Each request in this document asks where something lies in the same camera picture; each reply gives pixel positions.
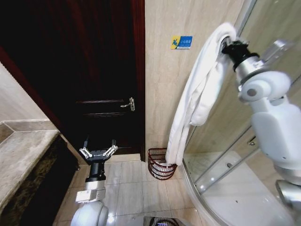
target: wall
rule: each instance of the wall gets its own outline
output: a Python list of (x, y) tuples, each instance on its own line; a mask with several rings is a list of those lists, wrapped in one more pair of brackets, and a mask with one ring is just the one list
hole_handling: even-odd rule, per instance
[(0, 81), (0, 121), (47, 119), (1, 63)]
[[(203, 44), (235, 23), (243, 0), (145, 0), (146, 150), (166, 147), (186, 80)], [(190, 50), (171, 50), (173, 35), (192, 35)]]

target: glass shower door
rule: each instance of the glass shower door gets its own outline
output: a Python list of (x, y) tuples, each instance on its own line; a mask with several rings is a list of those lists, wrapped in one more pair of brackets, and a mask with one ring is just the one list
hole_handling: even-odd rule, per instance
[[(274, 65), (292, 80), (288, 93), (301, 107), (301, 1), (257, 1), (241, 34), (249, 49), (262, 54), (277, 39), (295, 46)], [(249, 106), (238, 100), (229, 70), (205, 125), (195, 128), (184, 153), (203, 205), (226, 225), (293, 225), (295, 213), (282, 205), (275, 188), (281, 177), (258, 150)]]

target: white towel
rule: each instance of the white towel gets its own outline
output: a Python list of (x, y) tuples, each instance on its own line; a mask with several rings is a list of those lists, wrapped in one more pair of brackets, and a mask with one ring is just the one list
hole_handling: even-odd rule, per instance
[(230, 63), (228, 55), (219, 54), (226, 37), (236, 40), (235, 28), (229, 23), (220, 25), (211, 34), (194, 63), (170, 130), (166, 151), (168, 164), (182, 164), (190, 125), (203, 125), (217, 99)]

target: door handle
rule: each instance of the door handle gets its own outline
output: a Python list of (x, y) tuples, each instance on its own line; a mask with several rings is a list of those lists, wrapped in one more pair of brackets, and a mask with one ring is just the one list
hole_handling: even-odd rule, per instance
[(134, 98), (130, 98), (130, 103), (126, 104), (126, 105), (120, 105), (120, 107), (127, 107), (127, 106), (131, 106), (131, 111), (133, 112), (135, 110), (135, 102), (134, 102)]

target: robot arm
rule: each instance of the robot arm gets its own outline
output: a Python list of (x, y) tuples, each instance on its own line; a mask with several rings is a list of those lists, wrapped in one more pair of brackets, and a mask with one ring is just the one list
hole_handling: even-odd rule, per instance
[(89, 151), (88, 137), (83, 148), (79, 151), (91, 165), (89, 176), (86, 178), (84, 191), (77, 192), (76, 202), (83, 205), (75, 212), (71, 226), (105, 226), (109, 210), (104, 205), (106, 189), (104, 182), (104, 163), (117, 151), (116, 141), (112, 140), (112, 147), (108, 150)]
[(225, 40), (222, 53), (234, 63), (239, 99), (252, 108), (251, 124), (261, 151), (286, 180), (276, 182), (282, 201), (301, 210), (301, 111), (286, 96), (291, 85), (289, 77), (269, 69), (270, 63), (291, 46), (277, 40), (259, 59), (258, 54), (249, 52), (246, 43)]

